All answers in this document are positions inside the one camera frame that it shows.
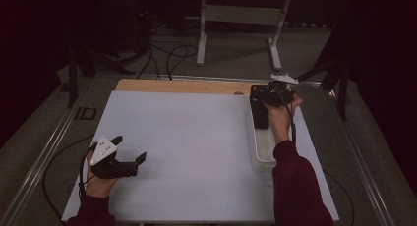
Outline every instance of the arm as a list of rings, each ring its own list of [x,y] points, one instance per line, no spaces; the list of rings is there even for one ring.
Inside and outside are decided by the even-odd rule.
[[[91,161],[92,152],[87,156]],[[86,194],[81,196],[81,205],[77,216],[68,219],[69,226],[113,226],[115,218],[108,211],[110,192],[118,179],[99,179],[94,177],[89,166]]]
[[[302,99],[294,94],[294,101],[288,104],[291,116],[301,103]],[[289,140],[291,119],[288,111],[285,107],[266,107],[276,142],[273,157],[277,164],[272,170],[275,224],[333,225],[312,165],[298,155],[295,144]]]

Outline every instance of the maroon sleeve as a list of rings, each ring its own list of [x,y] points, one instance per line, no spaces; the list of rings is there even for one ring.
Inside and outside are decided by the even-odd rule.
[[[77,216],[68,219],[68,226],[114,226],[115,218],[108,212],[110,197],[81,197]]]
[[[295,144],[280,142],[273,157],[276,160],[272,169],[275,225],[333,225],[313,166],[298,155]]]

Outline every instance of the white metal frame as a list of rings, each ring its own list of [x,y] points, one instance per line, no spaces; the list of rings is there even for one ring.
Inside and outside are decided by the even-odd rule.
[[[270,8],[251,8],[236,6],[219,6],[206,4],[202,0],[200,17],[200,40],[197,54],[197,65],[203,66],[206,54],[206,22],[229,22],[229,23],[249,23],[276,26],[275,35],[269,39],[269,50],[272,58],[273,68],[279,71],[282,66],[279,60],[276,44],[281,34],[285,16],[291,0],[285,0],[281,9]]]

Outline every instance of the person's left hand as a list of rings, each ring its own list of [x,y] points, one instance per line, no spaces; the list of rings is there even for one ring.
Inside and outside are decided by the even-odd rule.
[[[111,189],[119,179],[100,179],[91,172],[89,163],[92,159],[93,151],[87,155],[87,163],[89,171],[87,173],[86,195],[96,198],[107,198],[110,195]]]

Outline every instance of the hand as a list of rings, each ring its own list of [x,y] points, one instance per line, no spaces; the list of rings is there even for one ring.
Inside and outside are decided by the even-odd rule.
[[[301,103],[303,103],[303,100],[294,93],[293,101],[287,104],[287,107],[291,112],[291,118],[294,116],[295,108],[300,106]],[[291,126],[291,118],[287,109],[284,106],[274,107],[265,103],[264,106],[268,110],[269,125],[272,129],[275,143],[279,144],[282,141],[289,140],[288,130]]]
[[[87,155],[87,163],[91,162],[93,151]],[[89,165],[89,171],[87,173],[87,186],[86,195],[96,198],[107,198],[110,195],[111,189],[119,179],[100,179],[91,172],[91,166]]]

